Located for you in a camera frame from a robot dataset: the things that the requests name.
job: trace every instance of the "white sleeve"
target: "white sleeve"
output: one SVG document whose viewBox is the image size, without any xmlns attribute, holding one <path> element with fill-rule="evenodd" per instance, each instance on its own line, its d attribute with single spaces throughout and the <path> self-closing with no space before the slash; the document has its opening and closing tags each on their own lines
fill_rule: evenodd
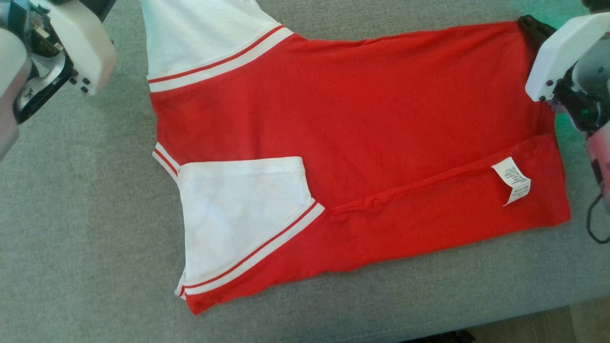
<svg viewBox="0 0 610 343">
<path fill-rule="evenodd" d="M 255 0 L 141 0 L 149 78 L 240 51 L 279 25 Z"/>
</svg>

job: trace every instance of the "black cable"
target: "black cable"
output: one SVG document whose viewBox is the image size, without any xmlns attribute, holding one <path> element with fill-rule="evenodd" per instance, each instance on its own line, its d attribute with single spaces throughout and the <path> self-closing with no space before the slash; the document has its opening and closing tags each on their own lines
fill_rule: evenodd
<svg viewBox="0 0 610 343">
<path fill-rule="evenodd" d="M 610 236 L 604 240 L 600 240 L 599 238 L 595 237 L 595 235 L 591 231 L 591 212 L 593 212 L 593 208 L 595 207 L 595 205 L 597 205 L 597 203 L 600 202 L 600 200 L 601 200 L 601 194 L 599 194 L 597 197 L 595 197 L 595 200 L 591 203 L 591 205 L 589 206 L 589 210 L 587 211 L 587 233 L 595 241 L 595 243 L 606 244 L 606 243 L 610 242 Z"/>
</svg>

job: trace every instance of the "gray couch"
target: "gray couch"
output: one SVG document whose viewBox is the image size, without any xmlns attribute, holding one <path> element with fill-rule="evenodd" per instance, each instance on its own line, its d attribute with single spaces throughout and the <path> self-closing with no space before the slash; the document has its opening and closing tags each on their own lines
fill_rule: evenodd
<svg viewBox="0 0 610 343">
<path fill-rule="evenodd" d="M 579 0 L 259 3 L 309 38 L 521 13 L 559 26 L 586 13 Z M 119 0 L 106 27 L 120 52 L 110 84 L 96 97 L 66 85 L 0 164 L 1 342 L 398 342 L 610 294 L 610 247 L 584 229 L 594 177 L 583 138 L 561 117 L 571 222 L 273 287 L 192 316 L 173 294 L 181 205 L 151 157 L 156 120 L 138 2 Z M 596 211 L 594 227 L 610 232 L 610 217 Z"/>
</svg>

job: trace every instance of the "red stripe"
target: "red stripe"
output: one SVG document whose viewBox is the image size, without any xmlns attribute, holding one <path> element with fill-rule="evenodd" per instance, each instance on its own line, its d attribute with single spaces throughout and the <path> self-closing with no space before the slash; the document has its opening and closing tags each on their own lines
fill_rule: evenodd
<svg viewBox="0 0 610 343">
<path fill-rule="evenodd" d="M 174 174 L 176 174 L 176 176 L 177 176 L 178 175 L 178 171 L 176 170 L 176 168 L 174 168 L 174 166 L 170 163 L 170 161 L 168 161 L 168 159 L 165 158 L 165 156 L 163 156 L 163 154 L 159 150 L 155 149 L 154 152 L 157 154 L 157 156 L 159 156 L 169 166 L 171 171 L 173 171 Z"/>
<path fill-rule="evenodd" d="M 224 276 L 226 276 L 228 273 L 231 273 L 233 270 L 235 270 L 237 267 L 239 267 L 240 265 L 242 265 L 244 262 L 246 262 L 249 258 L 251 258 L 252 256 L 254 256 L 257 252 L 259 252 L 261 249 L 263 249 L 264 247 L 266 247 L 269 243 L 271 243 L 272 241 L 274 241 L 276 238 L 278 238 L 279 236 L 283 235 L 286 231 L 290 230 L 293 226 L 295 226 L 298 222 L 301 221 L 301 219 L 303 219 L 303 217 L 305 217 L 308 213 L 311 212 L 311 210 L 315 207 L 315 205 L 317 205 L 318 202 L 314 201 L 314 203 L 309 206 L 309 208 L 303 212 L 303 214 L 301 214 L 300 217 L 298 217 L 294 222 L 292 222 L 292 224 L 290 224 L 286 229 L 283 229 L 280 233 L 278 233 L 277 235 L 273 236 L 270 240 L 266 241 L 263 245 L 261 245 L 260 247 L 258 247 L 256 250 L 254 250 L 252 253 L 250 253 L 250 255 L 246 256 L 244 259 L 242 259 L 241 261 L 239 261 L 239 263 L 237 263 L 236 265 L 234 265 L 233 267 L 231 267 L 231 269 L 227 270 L 226 272 L 216 276 L 213 279 L 209 279 L 207 281 L 204 281 L 202 283 L 198 283 L 198 284 L 194 284 L 191 286 L 183 286 L 183 288 L 195 288 L 195 287 L 199 287 L 199 286 L 203 286 L 205 284 L 209 284 L 211 282 L 214 282 Z"/>
<path fill-rule="evenodd" d="M 227 58 L 225 58 L 223 60 L 219 60 L 218 62 L 214 62 L 212 64 L 205 65 L 203 67 L 199 67 L 199 68 L 196 68 L 196 69 L 193 69 L 193 70 L 185 71 L 183 73 L 174 74 L 174 75 L 170 75 L 170 76 L 164 76 L 162 78 L 157 78 L 157 79 L 152 79 L 152 80 L 149 80 L 148 83 L 152 84 L 152 83 L 155 83 L 155 82 L 161 82 L 161 81 L 181 78 L 181 77 L 189 75 L 189 74 L 197 73 L 198 71 L 202 71 L 202 70 L 213 68 L 213 67 L 215 67 L 217 65 L 221 65 L 223 63 L 226 63 L 226 62 L 228 62 L 230 60 L 234 60 L 234 59 L 240 57 L 241 55 L 245 54 L 246 52 L 252 50 L 255 46 L 257 46 L 262 41 L 267 39 L 267 37 L 269 37 L 270 35 L 274 34 L 277 30 L 280 30 L 282 27 L 284 27 L 284 25 L 280 25 L 280 26 L 274 28 L 273 30 L 267 32 L 265 35 L 263 35 L 263 37 L 257 39 L 256 42 L 250 44 L 249 47 L 245 48 L 244 50 L 241 50 L 240 52 L 238 52 L 237 54 L 235 54 L 233 56 L 227 57 Z"/>
</svg>

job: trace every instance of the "red and white shirt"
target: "red and white shirt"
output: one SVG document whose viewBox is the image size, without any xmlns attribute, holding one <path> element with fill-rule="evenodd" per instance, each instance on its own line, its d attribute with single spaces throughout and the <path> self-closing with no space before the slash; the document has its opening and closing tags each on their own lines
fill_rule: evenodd
<svg viewBox="0 0 610 343">
<path fill-rule="evenodd" d="M 176 293 L 195 314 L 570 218 L 517 23 L 346 42 L 305 39 L 253 0 L 145 0 L 143 12 L 153 156 L 184 212 Z M 509 157 L 531 188 L 505 205 L 492 166 Z"/>
</svg>

